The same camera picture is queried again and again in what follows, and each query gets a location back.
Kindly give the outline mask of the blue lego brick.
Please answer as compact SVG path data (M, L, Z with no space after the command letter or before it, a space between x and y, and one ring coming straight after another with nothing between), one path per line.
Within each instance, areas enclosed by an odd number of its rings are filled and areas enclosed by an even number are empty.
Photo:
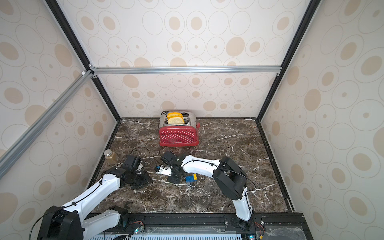
M185 177L186 183L192 183L196 181L196 178L194 176L187 176Z

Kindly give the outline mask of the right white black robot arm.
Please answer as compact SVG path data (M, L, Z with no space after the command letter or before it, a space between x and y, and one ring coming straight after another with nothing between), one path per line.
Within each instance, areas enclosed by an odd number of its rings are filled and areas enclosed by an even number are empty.
M168 176L168 182L179 184L184 173L212 178L224 196L233 201L236 216L245 222L251 219L253 208L248 198L248 176L231 158L207 160L192 155L176 156L167 151L162 161L168 167L161 170L161 174Z

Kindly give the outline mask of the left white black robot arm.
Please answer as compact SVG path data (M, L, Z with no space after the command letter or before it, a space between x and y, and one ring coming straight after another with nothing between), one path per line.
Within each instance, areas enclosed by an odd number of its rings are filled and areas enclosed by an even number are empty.
M129 226L126 209L112 207L89 218L91 211L111 193L129 186L138 190L153 182L139 157L127 156L119 167L107 171L93 186L61 207L52 206L39 219L39 240L89 240L108 229Z

